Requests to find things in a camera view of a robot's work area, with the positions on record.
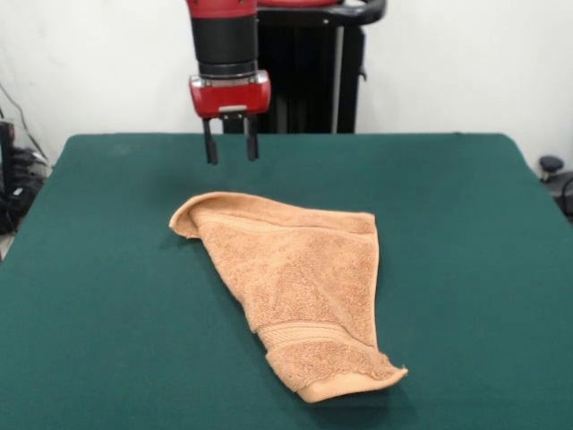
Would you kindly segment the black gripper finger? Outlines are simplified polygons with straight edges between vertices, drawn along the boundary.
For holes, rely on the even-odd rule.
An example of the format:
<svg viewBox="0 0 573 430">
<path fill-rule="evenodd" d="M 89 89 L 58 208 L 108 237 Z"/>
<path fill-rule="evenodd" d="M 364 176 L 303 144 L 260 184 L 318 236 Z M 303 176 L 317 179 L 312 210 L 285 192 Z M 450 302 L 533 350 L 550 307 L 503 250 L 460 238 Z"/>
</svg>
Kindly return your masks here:
<svg viewBox="0 0 573 430">
<path fill-rule="evenodd" d="M 202 126 L 203 126 L 207 161 L 210 165 L 217 165 L 218 164 L 218 149 L 217 149 L 217 144 L 214 141 L 212 133 L 211 133 L 210 119 L 209 118 L 203 118 L 202 119 Z"/>
<path fill-rule="evenodd" d="M 259 158 L 257 116 L 246 115 L 244 117 L 244 134 L 246 136 L 247 158 L 250 161 L 255 161 Z"/>
</svg>

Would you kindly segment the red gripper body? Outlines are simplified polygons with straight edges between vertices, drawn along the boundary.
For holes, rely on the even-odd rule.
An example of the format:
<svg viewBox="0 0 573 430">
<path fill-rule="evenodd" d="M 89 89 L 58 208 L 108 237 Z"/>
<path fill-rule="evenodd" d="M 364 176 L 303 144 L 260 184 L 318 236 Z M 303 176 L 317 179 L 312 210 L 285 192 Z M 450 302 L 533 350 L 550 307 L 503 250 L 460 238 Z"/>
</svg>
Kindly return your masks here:
<svg viewBox="0 0 573 430">
<path fill-rule="evenodd" d="M 269 109 L 271 82 L 264 70 L 240 79 L 213 79 L 193 75 L 189 80 L 192 103 L 201 118 L 231 113 L 261 114 Z"/>
</svg>

